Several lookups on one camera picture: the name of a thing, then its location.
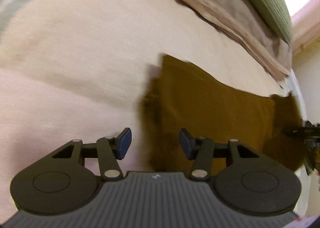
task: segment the beige bed sheet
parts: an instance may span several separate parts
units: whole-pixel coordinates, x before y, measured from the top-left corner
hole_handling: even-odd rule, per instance
[[[1,3],[9,19],[0,43],[0,223],[16,211],[14,175],[74,138],[95,142],[130,127],[119,164],[150,170],[139,102],[161,52],[241,90],[287,93],[240,44],[174,0],[22,0],[8,13],[15,1]],[[86,166],[98,173],[95,160]]]

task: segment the wall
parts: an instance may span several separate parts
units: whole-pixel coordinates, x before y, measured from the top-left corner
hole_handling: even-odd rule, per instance
[[[320,122],[320,38],[293,58],[293,71],[306,104],[308,120]],[[307,215],[320,215],[319,177],[313,173]]]

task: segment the silver screw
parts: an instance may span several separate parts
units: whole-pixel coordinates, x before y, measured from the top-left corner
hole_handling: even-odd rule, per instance
[[[196,178],[204,178],[208,175],[208,172],[206,172],[203,169],[196,169],[191,172],[191,175],[196,177]]]
[[[110,170],[107,170],[106,172],[104,172],[104,175],[109,178],[118,177],[118,176],[120,176],[120,171],[115,170],[115,169],[110,169]]]

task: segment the bed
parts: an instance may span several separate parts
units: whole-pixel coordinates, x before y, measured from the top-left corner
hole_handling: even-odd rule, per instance
[[[161,52],[257,95],[292,90],[306,119],[293,72],[281,87],[243,46],[175,0],[0,0],[0,14],[0,223],[16,211],[14,175],[74,138],[95,142],[130,127],[121,168],[152,170],[139,102]],[[99,172],[95,160],[86,167]],[[297,175],[303,215],[310,180],[303,167]]]

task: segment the brown fabric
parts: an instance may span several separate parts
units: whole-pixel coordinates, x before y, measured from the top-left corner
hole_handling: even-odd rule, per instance
[[[182,0],[239,42],[275,80],[290,75],[291,48],[268,27],[248,0]]]
[[[192,162],[179,145],[180,128],[218,143],[239,139],[291,170],[301,166],[306,153],[303,141],[282,134],[285,127],[302,125],[292,95],[268,98],[240,91],[168,55],[145,96],[144,112],[146,128],[153,130],[150,162],[156,170],[190,170]],[[225,159],[215,159],[212,174],[223,168]]]

